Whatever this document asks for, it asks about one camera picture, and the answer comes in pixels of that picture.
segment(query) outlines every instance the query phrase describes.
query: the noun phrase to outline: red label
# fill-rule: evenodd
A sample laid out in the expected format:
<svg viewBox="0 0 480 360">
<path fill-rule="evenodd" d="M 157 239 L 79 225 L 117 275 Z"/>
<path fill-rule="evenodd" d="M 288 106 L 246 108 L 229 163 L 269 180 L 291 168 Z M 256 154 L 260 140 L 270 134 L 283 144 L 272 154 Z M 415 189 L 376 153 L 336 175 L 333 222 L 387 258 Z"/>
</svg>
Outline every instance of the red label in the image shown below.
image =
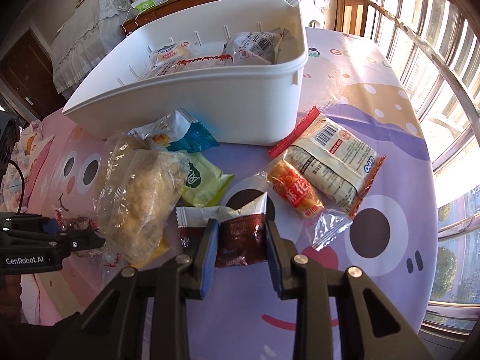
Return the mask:
<svg viewBox="0 0 480 360">
<path fill-rule="evenodd" d="M 274 190 L 282 198 L 289 201 L 289 203 L 297 208 L 303 198 L 308 194 L 310 186 L 308 181 L 299 173 L 289 170 L 288 175 L 282 177 L 281 181 L 274 184 Z"/>
<path fill-rule="evenodd" d="M 335 152 L 337 151 L 337 149 L 340 147 L 340 145 L 342 144 L 342 140 L 341 139 L 337 139 L 337 142 L 335 142 L 335 144 L 332 146 L 332 148 L 330 149 L 330 153 L 332 154 L 335 154 Z"/>
</svg>

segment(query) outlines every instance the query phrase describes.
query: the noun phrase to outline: clear plastic bag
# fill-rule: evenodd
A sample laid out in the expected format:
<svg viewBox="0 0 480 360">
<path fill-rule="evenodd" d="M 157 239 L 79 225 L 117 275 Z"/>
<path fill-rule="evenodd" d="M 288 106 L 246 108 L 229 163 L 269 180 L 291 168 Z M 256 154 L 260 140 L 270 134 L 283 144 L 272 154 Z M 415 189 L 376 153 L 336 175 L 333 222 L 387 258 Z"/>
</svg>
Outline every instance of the clear plastic bag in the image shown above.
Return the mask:
<svg viewBox="0 0 480 360">
<path fill-rule="evenodd" d="M 167 251 L 163 228 L 189 171 L 186 154 L 144 145 L 126 135 L 109 138 L 106 147 L 113 149 L 100 164 L 103 185 L 95 203 L 99 231 L 138 268 Z"/>
<path fill-rule="evenodd" d="M 156 68 L 163 65 L 171 59 L 189 59 L 197 53 L 189 42 L 177 42 L 163 46 L 161 49 L 154 50 L 150 53 L 150 68 Z"/>
<path fill-rule="evenodd" d="M 316 251 L 323 249 L 351 224 L 352 220 L 343 212 L 332 209 L 322 210 L 315 226 L 315 236 L 311 246 Z"/>
</svg>

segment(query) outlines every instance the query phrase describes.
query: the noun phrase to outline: barcode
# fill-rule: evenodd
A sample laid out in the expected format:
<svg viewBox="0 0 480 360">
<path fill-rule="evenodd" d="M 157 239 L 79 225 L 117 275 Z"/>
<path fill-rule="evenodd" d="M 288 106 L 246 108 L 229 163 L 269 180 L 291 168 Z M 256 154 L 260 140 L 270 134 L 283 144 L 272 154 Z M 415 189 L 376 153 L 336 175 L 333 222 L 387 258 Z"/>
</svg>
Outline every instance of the barcode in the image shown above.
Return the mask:
<svg viewBox="0 0 480 360">
<path fill-rule="evenodd" d="M 314 138 L 319 144 L 326 146 L 328 141 L 333 138 L 333 135 L 335 135 L 337 131 L 338 129 L 335 126 L 326 124 L 323 129 L 315 134 Z"/>
<path fill-rule="evenodd" d="M 260 32 L 249 32 L 247 38 L 256 43 L 264 52 L 272 46 L 272 40 L 268 35 L 263 35 Z"/>
</svg>

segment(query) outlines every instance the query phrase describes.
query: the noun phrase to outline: wall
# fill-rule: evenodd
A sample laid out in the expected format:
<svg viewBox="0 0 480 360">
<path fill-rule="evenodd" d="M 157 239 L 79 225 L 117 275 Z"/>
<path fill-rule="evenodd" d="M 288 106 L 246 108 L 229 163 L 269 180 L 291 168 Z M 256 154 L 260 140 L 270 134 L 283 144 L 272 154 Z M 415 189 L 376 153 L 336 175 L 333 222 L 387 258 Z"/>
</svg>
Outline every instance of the wall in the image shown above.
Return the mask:
<svg viewBox="0 0 480 360">
<path fill-rule="evenodd" d="M 0 59 L 29 28 L 48 52 L 58 28 L 75 12 L 75 3 L 76 0 L 29 0 L 0 45 Z M 26 120 L 35 118 L 1 80 L 0 93 Z"/>
</svg>

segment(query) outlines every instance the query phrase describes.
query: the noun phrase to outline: snack wrapper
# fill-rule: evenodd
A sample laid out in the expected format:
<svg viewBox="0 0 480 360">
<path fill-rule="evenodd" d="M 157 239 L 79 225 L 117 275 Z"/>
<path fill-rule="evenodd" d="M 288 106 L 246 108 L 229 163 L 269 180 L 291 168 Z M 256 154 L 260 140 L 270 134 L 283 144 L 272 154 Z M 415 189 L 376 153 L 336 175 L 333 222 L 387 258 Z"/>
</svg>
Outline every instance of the snack wrapper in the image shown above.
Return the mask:
<svg viewBox="0 0 480 360">
<path fill-rule="evenodd" d="M 195 71 L 199 69 L 224 67 L 230 63 L 230 61 L 233 61 L 233 57 L 231 55 L 208 55 L 194 59 L 184 59 L 182 56 L 178 56 L 153 67 L 147 71 L 147 73 L 143 74 L 138 81 L 165 76 L 167 74 L 181 71 Z"/>
<path fill-rule="evenodd" d="M 202 152 L 218 146 L 218 142 L 197 119 L 179 108 L 156 122 L 130 131 L 133 137 L 144 140 L 150 149 L 169 152 L 185 150 L 188 153 Z"/>
<path fill-rule="evenodd" d="M 293 208 L 306 217 L 320 214 L 323 203 L 315 188 L 284 158 L 268 164 L 260 173 L 273 189 Z"/>
<path fill-rule="evenodd" d="M 270 156 L 280 153 L 351 218 L 385 159 L 316 107 Z"/>
<path fill-rule="evenodd" d="M 233 56 L 232 66 L 273 65 L 281 40 L 278 32 L 239 32 L 225 43 L 222 54 Z"/>
<path fill-rule="evenodd" d="M 186 59 L 194 54 L 193 47 L 189 42 L 177 42 L 163 46 L 158 50 L 150 53 L 150 68 L 161 66 L 171 59 Z"/>
<path fill-rule="evenodd" d="M 97 180 L 102 184 L 95 210 L 108 245 L 140 268 L 154 252 L 167 251 L 163 228 L 185 187 L 189 166 L 182 152 L 134 149 L 133 139 L 116 134 L 107 140 L 110 151 L 100 162 L 104 173 Z"/>
<path fill-rule="evenodd" d="M 216 268 L 248 266 L 266 260 L 265 214 L 267 193 L 238 210 L 224 206 L 177 207 L 182 246 L 200 242 L 210 218 L 220 223 Z"/>
<path fill-rule="evenodd" d="M 352 220 L 343 212 L 326 209 L 320 213 L 311 246 L 319 251 L 350 227 Z"/>
<path fill-rule="evenodd" d="M 77 230 L 96 230 L 98 229 L 97 223 L 87 216 L 75 216 L 70 218 L 66 216 L 63 212 L 57 211 L 55 220 L 57 222 L 59 232 L 70 232 Z M 90 258 L 95 260 L 97 257 L 104 254 L 105 245 L 99 247 L 98 249 L 90 250 L 80 250 L 74 251 L 73 253 L 79 257 Z"/>
<path fill-rule="evenodd" d="M 190 170 L 182 198 L 193 207 L 218 205 L 233 175 L 224 175 L 200 153 L 190 154 Z"/>
</svg>

